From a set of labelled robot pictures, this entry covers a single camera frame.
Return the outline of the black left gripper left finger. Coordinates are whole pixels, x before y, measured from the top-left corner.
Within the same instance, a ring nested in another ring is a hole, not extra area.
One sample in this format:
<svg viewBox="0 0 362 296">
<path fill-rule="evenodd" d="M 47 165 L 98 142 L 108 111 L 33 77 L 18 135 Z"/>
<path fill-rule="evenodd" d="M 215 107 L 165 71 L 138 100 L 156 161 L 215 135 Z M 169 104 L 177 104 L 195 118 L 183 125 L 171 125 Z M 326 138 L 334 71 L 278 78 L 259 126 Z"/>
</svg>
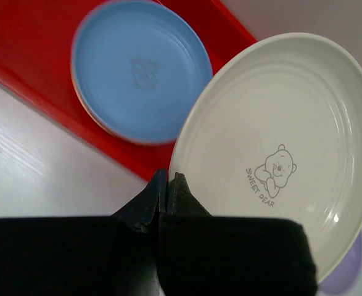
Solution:
<svg viewBox="0 0 362 296">
<path fill-rule="evenodd" d="M 109 216 L 0 218 L 0 295 L 160 295 L 154 263 L 167 173 Z"/>
</svg>

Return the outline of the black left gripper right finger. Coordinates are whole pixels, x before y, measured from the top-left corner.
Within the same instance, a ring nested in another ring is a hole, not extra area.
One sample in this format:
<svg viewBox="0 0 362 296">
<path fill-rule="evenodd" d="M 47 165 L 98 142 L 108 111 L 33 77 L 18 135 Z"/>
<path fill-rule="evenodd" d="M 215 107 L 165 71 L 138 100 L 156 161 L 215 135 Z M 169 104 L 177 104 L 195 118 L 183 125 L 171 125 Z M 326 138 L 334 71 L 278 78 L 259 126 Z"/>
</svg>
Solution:
<svg viewBox="0 0 362 296">
<path fill-rule="evenodd" d="M 166 295 L 315 295 L 316 272 L 300 224 L 212 216 L 186 177 L 174 175 L 158 220 L 157 273 Z"/>
</svg>

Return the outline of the purple plate back row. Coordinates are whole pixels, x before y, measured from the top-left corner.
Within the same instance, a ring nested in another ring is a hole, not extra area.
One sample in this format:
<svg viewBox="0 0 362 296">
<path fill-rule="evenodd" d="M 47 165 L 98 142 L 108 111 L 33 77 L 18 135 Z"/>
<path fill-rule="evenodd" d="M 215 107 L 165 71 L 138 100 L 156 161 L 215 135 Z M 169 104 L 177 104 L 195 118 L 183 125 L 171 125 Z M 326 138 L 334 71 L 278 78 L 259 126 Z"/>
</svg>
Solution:
<svg viewBox="0 0 362 296">
<path fill-rule="evenodd" d="M 334 270 L 320 283 L 326 295 L 344 295 L 355 284 L 362 269 L 362 232 Z"/>
</svg>

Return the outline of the cream white plate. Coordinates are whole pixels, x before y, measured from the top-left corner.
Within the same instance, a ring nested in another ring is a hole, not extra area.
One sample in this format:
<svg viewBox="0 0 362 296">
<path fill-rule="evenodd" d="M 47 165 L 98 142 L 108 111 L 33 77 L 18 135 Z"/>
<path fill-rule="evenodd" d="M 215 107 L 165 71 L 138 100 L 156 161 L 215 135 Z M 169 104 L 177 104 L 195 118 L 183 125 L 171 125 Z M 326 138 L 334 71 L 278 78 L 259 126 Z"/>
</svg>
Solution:
<svg viewBox="0 0 362 296">
<path fill-rule="evenodd" d="M 171 157 L 177 173 L 211 214 L 300 223 L 322 281 L 362 227 L 361 66 L 309 33 L 248 47 L 193 106 Z"/>
</svg>

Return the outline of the blue plate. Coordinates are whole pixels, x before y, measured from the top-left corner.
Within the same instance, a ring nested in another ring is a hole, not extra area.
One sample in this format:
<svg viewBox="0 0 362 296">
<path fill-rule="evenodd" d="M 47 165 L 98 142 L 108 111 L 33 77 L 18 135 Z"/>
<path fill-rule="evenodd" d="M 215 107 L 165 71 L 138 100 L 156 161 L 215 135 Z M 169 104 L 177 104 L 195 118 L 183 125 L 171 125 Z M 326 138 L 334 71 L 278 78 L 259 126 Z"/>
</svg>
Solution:
<svg viewBox="0 0 362 296">
<path fill-rule="evenodd" d="M 109 1 L 79 24 L 72 64 L 86 96 L 116 105 L 120 137 L 138 144 L 174 141 L 213 76 L 196 32 L 153 1 Z"/>
</svg>

